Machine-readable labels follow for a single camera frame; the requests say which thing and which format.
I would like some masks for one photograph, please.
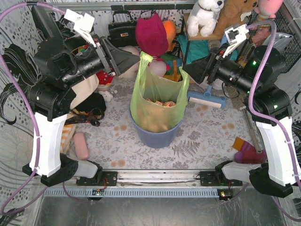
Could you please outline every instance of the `red hat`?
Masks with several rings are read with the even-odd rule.
[[[167,51],[166,31],[157,13],[147,20],[138,18],[136,40],[141,50],[153,57],[158,57]]]

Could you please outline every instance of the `orange plush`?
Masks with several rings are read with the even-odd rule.
[[[227,0],[220,12],[214,34],[222,36],[227,27],[244,24],[245,17],[250,15],[258,5],[258,0]]]
[[[170,52],[174,49],[175,43],[173,44],[173,40],[175,38],[176,28],[175,24],[172,20],[166,20],[163,21],[163,25],[166,31],[166,37],[168,41],[168,50],[167,52]]]

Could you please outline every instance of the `brown teddy bear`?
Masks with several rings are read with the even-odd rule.
[[[222,36],[227,27],[244,24],[245,17],[250,15],[258,5],[258,0],[227,0],[220,12],[214,34]]]

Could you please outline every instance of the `stuffed animal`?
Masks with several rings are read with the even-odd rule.
[[[198,0],[187,20],[189,36],[198,35],[198,26],[202,26],[200,34],[207,37],[212,34],[219,12],[224,6],[224,0]]]
[[[234,24],[244,24],[245,17],[257,7],[258,0],[227,0],[220,12],[214,34],[222,36],[227,27]]]
[[[98,93],[103,96],[105,102],[110,102],[113,99],[113,94],[109,91],[99,91]]]
[[[175,34],[176,34],[176,27],[175,27],[175,23],[172,20],[166,20],[163,21],[163,25],[166,31],[166,37],[167,37],[167,41],[168,41],[168,49],[167,52],[173,51],[174,47],[175,47],[175,43],[173,43],[173,40],[175,38]]]
[[[283,0],[259,0],[258,7],[254,9],[258,16],[256,21],[276,18],[275,13],[280,9]]]

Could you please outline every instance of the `white teddy bear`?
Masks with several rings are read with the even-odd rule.
[[[113,99],[113,94],[110,93],[109,91],[99,91],[98,93],[103,96],[103,99],[105,102],[111,102],[111,100]]]
[[[213,33],[224,0],[198,0],[190,12],[187,24],[189,36],[198,35],[198,26],[202,26],[200,34],[207,37]]]

